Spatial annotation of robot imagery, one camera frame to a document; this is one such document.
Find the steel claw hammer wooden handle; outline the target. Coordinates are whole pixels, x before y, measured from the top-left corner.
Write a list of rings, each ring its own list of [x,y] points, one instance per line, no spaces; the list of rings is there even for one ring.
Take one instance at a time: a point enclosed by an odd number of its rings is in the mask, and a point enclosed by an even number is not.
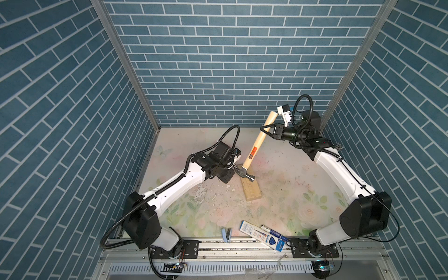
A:
[[[278,117],[278,113],[271,111],[269,113],[264,125],[274,123],[274,121],[277,117]],[[246,158],[245,162],[241,165],[241,167],[237,167],[235,164],[233,165],[233,169],[234,169],[235,173],[238,176],[240,176],[241,178],[248,178],[251,181],[253,181],[256,178],[255,176],[248,174],[248,169],[251,166],[252,161],[253,161],[254,157],[257,155],[257,152],[259,151],[260,147],[262,146],[266,136],[267,135],[265,133],[260,132],[253,144],[253,147],[252,147],[250,153],[248,154],[248,157]]]

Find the wooden block with nails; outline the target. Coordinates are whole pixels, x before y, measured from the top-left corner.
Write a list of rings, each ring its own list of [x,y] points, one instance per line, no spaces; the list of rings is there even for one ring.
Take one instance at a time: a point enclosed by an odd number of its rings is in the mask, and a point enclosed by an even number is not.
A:
[[[241,178],[241,184],[246,201],[254,201],[262,198],[262,193],[256,179],[251,181],[248,178]]]

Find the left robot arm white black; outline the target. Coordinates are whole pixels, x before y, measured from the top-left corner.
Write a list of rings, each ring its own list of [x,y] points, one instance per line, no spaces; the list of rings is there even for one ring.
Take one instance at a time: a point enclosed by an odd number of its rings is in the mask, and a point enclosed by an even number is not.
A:
[[[214,178],[228,183],[235,175],[233,165],[241,151],[235,142],[227,145],[223,140],[189,155],[184,169],[160,186],[144,194],[131,193],[122,217],[100,239],[100,248],[110,250],[135,244],[140,250],[161,249],[168,258],[178,257],[183,239],[171,227],[162,227],[159,218],[193,187]]]

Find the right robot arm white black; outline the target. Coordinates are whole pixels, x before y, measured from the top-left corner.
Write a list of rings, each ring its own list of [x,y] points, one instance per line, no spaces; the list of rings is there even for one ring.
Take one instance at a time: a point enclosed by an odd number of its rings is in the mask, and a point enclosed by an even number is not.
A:
[[[271,111],[260,128],[261,137],[287,141],[303,151],[335,182],[347,208],[330,225],[309,234],[308,248],[313,254],[339,242],[370,238],[387,228],[392,213],[392,198],[364,181],[338,152],[338,145],[321,135],[321,117],[308,94],[299,96],[293,107],[283,105]]]

